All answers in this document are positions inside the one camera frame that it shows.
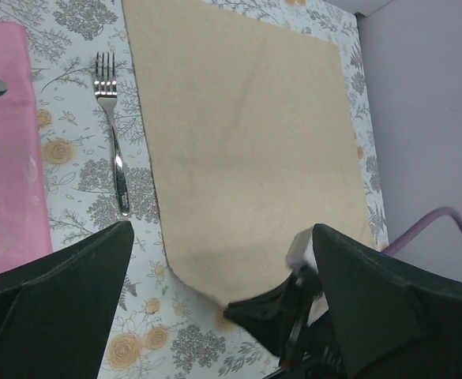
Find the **floral tablecloth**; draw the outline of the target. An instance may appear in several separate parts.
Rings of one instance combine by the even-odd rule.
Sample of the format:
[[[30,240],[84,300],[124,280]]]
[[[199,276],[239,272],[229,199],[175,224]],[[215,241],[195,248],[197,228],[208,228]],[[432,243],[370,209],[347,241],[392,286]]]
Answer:
[[[325,1],[0,1],[32,60],[55,249],[122,268],[102,378],[259,378],[189,242],[312,223],[388,240],[356,17]]]

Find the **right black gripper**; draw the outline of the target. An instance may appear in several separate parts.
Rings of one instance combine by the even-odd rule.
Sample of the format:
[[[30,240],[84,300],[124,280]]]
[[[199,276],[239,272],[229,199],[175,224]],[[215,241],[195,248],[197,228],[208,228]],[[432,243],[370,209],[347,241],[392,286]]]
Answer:
[[[230,303],[223,315],[278,357],[269,378],[346,377],[315,268],[294,269],[278,287]]]

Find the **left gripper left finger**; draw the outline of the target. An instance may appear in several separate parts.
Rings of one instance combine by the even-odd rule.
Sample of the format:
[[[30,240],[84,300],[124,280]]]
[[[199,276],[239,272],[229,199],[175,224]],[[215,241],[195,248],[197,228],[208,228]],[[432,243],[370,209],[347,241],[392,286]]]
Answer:
[[[120,221],[0,274],[0,379],[97,377],[133,241]]]

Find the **silver fork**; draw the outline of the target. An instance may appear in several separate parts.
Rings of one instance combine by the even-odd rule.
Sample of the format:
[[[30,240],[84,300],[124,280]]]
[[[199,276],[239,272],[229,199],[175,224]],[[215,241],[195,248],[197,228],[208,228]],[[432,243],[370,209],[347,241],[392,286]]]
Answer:
[[[117,86],[115,54],[98,51],[94,62],[93,92],[97,103],[106,115],[111,131],[112,163],[118,210],[123,216],[128,216],[130,214],[130,198],[115,122],[115,107],[118,103]]]

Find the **beige cloth napkin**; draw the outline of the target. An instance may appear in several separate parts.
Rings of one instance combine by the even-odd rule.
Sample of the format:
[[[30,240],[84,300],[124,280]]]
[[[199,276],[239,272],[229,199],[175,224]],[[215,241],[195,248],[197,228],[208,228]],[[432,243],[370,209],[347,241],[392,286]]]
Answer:
[[[225,305],[281,284],[325,223],[366,246],[338,48],[201,1],[126,1],[167,260]]]

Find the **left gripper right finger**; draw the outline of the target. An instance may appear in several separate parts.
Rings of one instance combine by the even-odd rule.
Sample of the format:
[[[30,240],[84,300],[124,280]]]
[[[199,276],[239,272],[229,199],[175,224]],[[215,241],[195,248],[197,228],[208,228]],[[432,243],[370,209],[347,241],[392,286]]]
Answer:
[[[318,275],[349,378],[462,378],[462,283],[324,224]]]

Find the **pink placemat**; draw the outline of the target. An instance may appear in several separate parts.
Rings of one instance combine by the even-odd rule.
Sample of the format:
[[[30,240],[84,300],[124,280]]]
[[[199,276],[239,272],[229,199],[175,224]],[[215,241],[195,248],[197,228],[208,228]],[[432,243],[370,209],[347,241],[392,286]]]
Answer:
[[[52,253],[24,27],[0,21],[0,273]]]

